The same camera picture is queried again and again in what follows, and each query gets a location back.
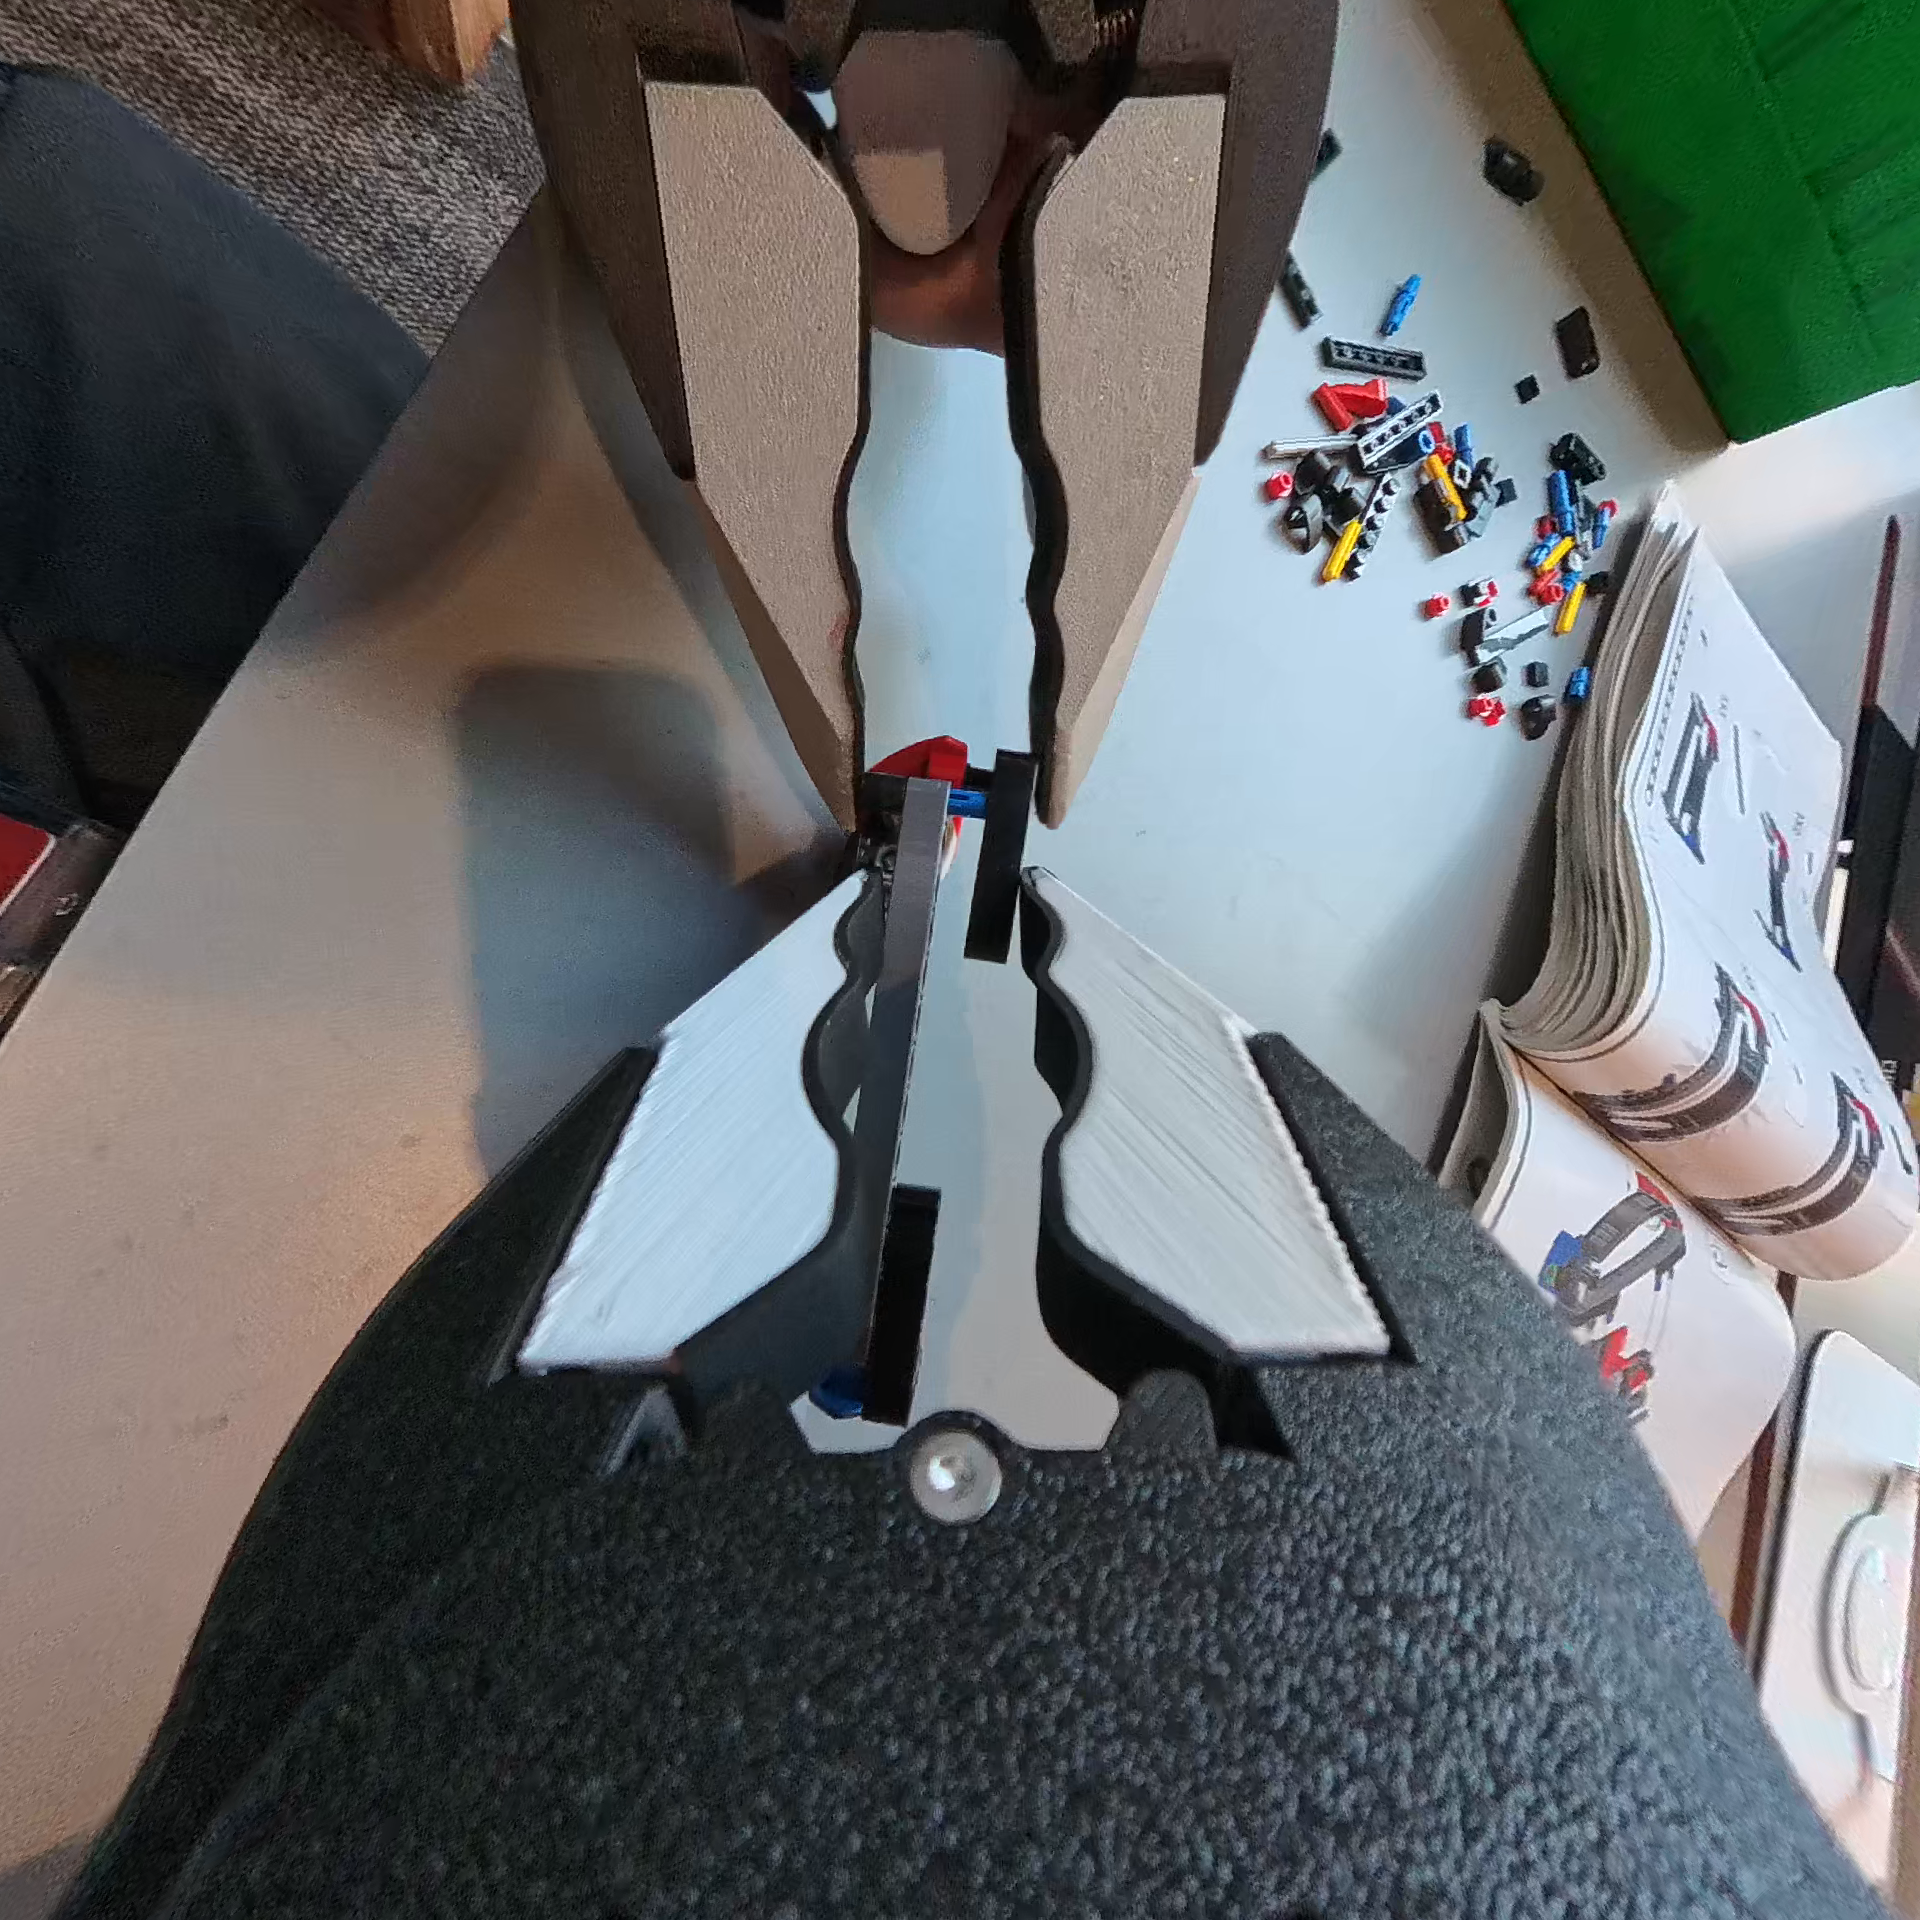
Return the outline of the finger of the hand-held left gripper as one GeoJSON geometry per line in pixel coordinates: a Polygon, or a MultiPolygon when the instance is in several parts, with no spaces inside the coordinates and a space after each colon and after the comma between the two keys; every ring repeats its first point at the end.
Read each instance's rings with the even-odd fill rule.
{"type": "Polygon", "coordinates": [[[1009,232],[1008,396],[1034,501],[1028,737],[1067,820],[1198,490],[1227,104],[1123,97],[1057,147],[1009,232]]]}
{"type": "Polygon", "coordinates": [[[861,220],[748,84],[646,82],[688,488],[732,610],[829,815],[865,767],[851,469],[866,427],[861,220]]]}

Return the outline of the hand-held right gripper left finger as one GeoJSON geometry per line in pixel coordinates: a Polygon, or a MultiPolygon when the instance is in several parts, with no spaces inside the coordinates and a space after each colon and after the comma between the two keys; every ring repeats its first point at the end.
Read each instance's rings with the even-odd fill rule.
{"type": "Polygon", "coordinates": [[[515,1350],[787,1392],[865,1355],[938,872],[858,872],[669,1020],[515,1350]]]}

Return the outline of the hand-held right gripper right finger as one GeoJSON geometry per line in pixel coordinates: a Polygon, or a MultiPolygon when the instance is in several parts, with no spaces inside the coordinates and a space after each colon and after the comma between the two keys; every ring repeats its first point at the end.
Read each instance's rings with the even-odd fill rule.
{"type": "Polygon", "coordinates": [[[1045,1332],[1116,1398],[1185,1374],[1260,1404],[1281,1365],[1379,1361],[1394,1325],[1348,1240],[1256,1029],[1063,876],[1020,876],[1043,1145],[1045,1332]]]}

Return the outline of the small toy brick assembly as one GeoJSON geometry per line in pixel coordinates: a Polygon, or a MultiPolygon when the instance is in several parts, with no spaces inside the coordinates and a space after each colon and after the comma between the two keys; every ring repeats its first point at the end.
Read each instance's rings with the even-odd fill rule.
{"type": "Polygon", "coordinates": [[[810,1391],[810,1404],[835,1421],[897,1428],[912,1421],[942,1193],[897,1181],[880,1199],[877,1177],[899,1163],[947,852],[968,820],[983,826],[962,952],[977,963],[1008,963],[1034,786],[1032,753],[1002,748],[994,765],[973,765],[971,748],[951,735],[880,756],[858,786],[854,849],[876,881],[877,908],[877,970],[861,1052],[866,1085],[854,1118],[855,1252],[873,1281],[873,1313],[858,1355],[810,1391]]]}

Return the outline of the pile of small brick pieces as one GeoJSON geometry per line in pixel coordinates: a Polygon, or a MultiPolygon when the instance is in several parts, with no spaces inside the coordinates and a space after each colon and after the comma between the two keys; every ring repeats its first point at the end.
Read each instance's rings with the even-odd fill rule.
{"type": "Polygon", "coordinates": [[[1416,601],[1420,623],[1453,632],[1459,709],[1545,741],[1591,695],[1595,668],[1559,652],[1614,590],[1622,501],[1586,433],[1549,438],[1543,476],[1526,480],[1444,399],[1409,332],[1423,292],[1427,277],[1404,274],[1378,317],[1327,317],[1297,254],[1283,254],[1276,296],[1311,342],[1311,425],[1260,446],[1260,499],[1324,587],[1360,580],[1401,520],[1431,562],[1463,565],[1456,584],[1416,601]]]}

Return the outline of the grey desk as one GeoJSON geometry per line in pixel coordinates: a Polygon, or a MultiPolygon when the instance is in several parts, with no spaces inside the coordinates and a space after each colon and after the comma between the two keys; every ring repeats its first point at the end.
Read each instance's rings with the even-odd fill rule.
{"type": "MultiPolygon", "coordinates": [[[[1855,730],[1917,387],[1718,420],[1499,3],[1348,3],[1297,252],[1404,274],[1527,492],[1669,476],[1855,730]]],[[[1132,673],[1034,857],[1423,1153],[1533,977],[1549,743],[1453,709],[1408,514],[1319,590],[1256,501],[1309,420],[1270,307],[1132,673]]],[[[606,1064],[821,892],[825,817],[537,196],[4,1040],[4,1891],[112,1813],[234,1533],[374,1306],[606,1064]]]]}

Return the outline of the person's left hand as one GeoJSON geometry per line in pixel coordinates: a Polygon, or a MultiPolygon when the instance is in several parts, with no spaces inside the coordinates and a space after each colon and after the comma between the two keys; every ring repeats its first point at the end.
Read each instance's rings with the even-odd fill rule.
{"type": "Polygon", "coordinates": [[[943,252],[908,252],[876,232],[871,274],[873,322],[923,348],[1008,355],[1002,257],[968,231],[943,252]]]}

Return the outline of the person's black clothing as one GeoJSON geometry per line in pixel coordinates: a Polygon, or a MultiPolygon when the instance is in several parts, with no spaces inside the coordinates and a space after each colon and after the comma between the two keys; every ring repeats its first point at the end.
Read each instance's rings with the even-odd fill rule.
{"type": "Polygon", "coordinates": [[[145,118],[4,62],[4,785],[133,827],[423,376],[145,118]]]}

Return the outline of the open instruction booklet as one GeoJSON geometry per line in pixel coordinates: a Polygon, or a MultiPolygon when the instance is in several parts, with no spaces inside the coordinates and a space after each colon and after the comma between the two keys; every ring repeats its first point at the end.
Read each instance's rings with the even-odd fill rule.
{"type": "Polygon", "coordinates": [[[1547,955],[1482,1007],[1444,1184],[1689,1536],[1785,1396],[1777,1274],[1861,1278],[1917,1225],[1917,1145],[1815,922],[1841,790],[1837,737],[1669,481],[1571,717],[1547,955]]]}

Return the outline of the green storage bin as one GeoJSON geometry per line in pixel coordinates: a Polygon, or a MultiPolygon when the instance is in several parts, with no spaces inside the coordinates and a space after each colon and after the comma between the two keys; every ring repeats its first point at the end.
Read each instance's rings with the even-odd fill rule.
{"type": "Polygon", "coordinates": [[[1914,3],[1508,3],[1718,423],[1917,380],[1914,3]]]}

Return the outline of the white stand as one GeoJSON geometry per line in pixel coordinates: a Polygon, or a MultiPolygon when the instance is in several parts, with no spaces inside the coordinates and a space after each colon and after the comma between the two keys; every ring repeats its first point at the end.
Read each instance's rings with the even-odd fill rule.
{"type": "Polygon", "coordinates": [[[1821,1329],[1795,1398],[1758,1699],[1814,1808],[1898,1779],[1917,1553],[1917,1383],[1821,1329]]]}

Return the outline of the red badge card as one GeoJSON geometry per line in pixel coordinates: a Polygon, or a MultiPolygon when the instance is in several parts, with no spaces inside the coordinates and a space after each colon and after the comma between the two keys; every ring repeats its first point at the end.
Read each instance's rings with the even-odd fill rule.
{"type": "Polygon", "coordinates": [[[97,823],[4,802],[4,1031],[60,957],[123,845],[97,823]]]}

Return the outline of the wooden post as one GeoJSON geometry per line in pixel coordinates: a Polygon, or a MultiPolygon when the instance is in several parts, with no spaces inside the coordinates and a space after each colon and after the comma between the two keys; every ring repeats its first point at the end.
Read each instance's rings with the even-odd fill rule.
{"type": "Polygon", "coordinates": [[[448,87],[473,84],[510,33],[510,3],[307,3],[370,51],[448,87]]]}

